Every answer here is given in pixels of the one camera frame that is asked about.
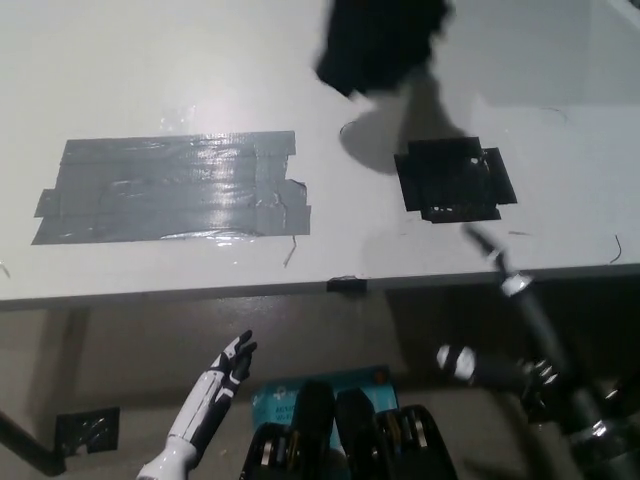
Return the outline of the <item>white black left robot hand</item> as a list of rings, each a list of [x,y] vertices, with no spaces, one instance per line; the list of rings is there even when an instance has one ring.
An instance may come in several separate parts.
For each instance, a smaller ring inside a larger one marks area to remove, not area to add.
[[[249,377],[257,343],[247,330],[232,340],[200,375],[177,415],[169,438],[203,453],[224,420],[240,385]]]

